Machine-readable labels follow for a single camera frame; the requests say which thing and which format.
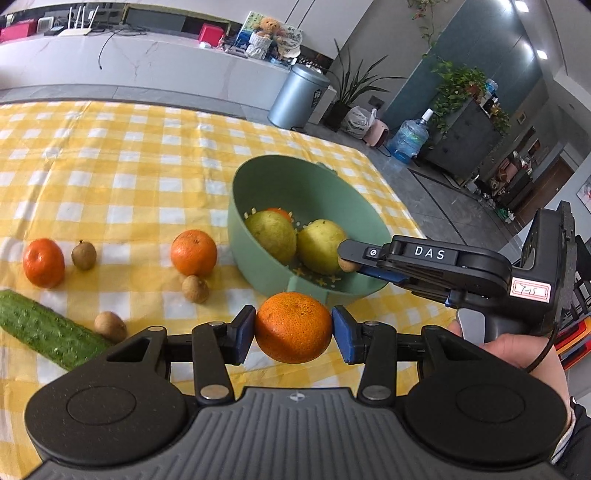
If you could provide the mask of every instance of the ceiling light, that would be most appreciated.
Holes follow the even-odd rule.
[[[520,12],[527,13],[530,11],[530,9],[527,8],[527,4],[525,2],[522,2],[521,0],[517,0],[515,2],[515,6],[517,7],[517,10],[519,10]]]

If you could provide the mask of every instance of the stuffed toy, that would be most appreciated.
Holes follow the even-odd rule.
[[[272,38],[273,35],[281,28],[281,24],[271,17],[263,17],[258,25],[254,25],[256,34],[259,37]]]
[[[246,55],[253,59],[262,60],[267,55],[273,36],[281,30],[281,24],[274,18],[263,17],[257,25],[254,25],[254,29],[250,45],[246,49]]]

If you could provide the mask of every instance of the table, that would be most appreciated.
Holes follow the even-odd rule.
[[[188,333],[199,323],[230,321],[245,304],[260,306],[233,263],[226,229],[235,170],[257,155],[322,161],[360,191],[392,234],[421,235],[403,203],[359,151],[318,138],[250,122],[159,106],[113,102],[42,102],[0,108],[0,287],[12,288],[91,327],[104,310],[117,312],[130,334],[164,325]],[[188,303],[171,266],[170,244],[182,231],[208,232],[219,249],[207,279],[211,297]],[[32,286],[22,271],[24,246],[57,241],[66,280],[53,290]],[[93,242],[97,266],[81,272],[70,252]],[[375,319],[399,331],[447,325],[452,311],[392,285],[350,306],[358,320]],[[414,364],[399,365],[398,393],[417,381]],[[230,376],[267,387],[349,386],[362,367],[348,366],[333,343],[304,365],[278,364],[256,343]],[[22,478],[39,464],[23,422],[28,399],[64,371],[0,330],[0,478]],[[172,381],[191,393],[192,369],[174,364]]]

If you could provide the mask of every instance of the cucumber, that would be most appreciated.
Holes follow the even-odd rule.
[[[112,346],[97,333],[12,290],[0,291],[0,327],[66,370]]]

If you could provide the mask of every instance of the green bowl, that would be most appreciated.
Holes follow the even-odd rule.
[[[290,212],[298,230],[314,220],[327,219],[353,240],[375,245],[391,240],[373,207],[334,170],[282,155],[252,158],[238,168],[232,182],[228,235],[236,264],[255,290],[266,296],[297,291],[332,307],[347,305],[386,285],[357,273],[318,275],[297,256],[288,266],[279,263],[244,224],[248,215],[272,207]]]

